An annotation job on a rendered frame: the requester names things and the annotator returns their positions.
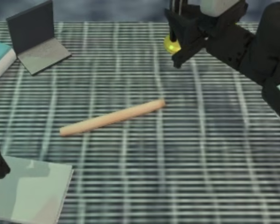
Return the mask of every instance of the table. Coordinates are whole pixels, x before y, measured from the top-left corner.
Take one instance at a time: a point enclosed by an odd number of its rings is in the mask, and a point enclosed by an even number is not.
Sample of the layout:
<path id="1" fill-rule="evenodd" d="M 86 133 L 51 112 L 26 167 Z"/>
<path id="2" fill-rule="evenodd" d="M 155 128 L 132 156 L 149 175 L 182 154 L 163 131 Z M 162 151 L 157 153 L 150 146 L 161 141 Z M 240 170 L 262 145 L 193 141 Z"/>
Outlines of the table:
<path id="1" fill-rule="evenodd" d="M 35 77 L 17 61 L 0 79 L 2 153 L 74 166 L 61 224 L 280 224 L 280 120 L 256 84 L 205 51 L 173 68 L 167 33 L 56 24 L 72 58 Z M 3 22 L 0 41 L 10 43 Z M 59 137 L 161 97 L 164 110 Z"/>

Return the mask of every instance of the striped tablecloth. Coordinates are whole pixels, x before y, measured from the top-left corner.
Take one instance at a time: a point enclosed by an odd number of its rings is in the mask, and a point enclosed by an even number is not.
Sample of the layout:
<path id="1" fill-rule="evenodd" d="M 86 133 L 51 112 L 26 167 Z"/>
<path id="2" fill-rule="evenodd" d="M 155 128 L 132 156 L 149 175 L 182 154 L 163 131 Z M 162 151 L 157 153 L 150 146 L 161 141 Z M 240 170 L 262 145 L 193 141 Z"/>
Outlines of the striped tablecloth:
<path id="1" fill-rule="evenodd" d="M 257 85 L 204 51 L 173 68 L 167 33 L 56 24 L 72 58 L 35 77 L 16 62 L 0 79 L 2 153 L 74 166 L 61 224 L 280 224 L 280 120 Z M 10 43 L 5 23 L 0 41 Z M 59 137 L 161 97 L 164 110 Z"/>

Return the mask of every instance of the dark gray object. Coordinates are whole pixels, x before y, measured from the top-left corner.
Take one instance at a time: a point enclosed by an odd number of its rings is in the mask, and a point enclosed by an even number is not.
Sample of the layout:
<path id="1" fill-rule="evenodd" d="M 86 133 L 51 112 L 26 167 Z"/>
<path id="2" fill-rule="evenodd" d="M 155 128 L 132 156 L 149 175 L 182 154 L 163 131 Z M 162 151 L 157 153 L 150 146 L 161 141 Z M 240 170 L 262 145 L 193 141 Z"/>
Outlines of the dark gray object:
<path id="1" fill-rule="evenodd" d="M 14 51 L 31 75 L 71 56 L 55 38 L 52 0 L 7 18 L 7 24 Z"/>

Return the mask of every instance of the yellow object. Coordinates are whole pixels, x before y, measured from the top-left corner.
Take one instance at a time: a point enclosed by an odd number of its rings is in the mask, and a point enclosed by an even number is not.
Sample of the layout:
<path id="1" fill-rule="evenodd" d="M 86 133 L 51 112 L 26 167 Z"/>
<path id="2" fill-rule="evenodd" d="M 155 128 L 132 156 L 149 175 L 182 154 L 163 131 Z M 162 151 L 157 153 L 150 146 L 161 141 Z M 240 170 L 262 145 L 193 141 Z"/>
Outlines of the yellow object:
<path id="1" fill-rule="evenodd" d="M 164 39 L 164 47 L 166 51 L 168 51 L 170 54 L 175 54 L 177 51 L 181 49 L 181 46 L 179 45 L 178 41 L 172 42 L 170 40 L 170 35 L 167 35 Z"/>

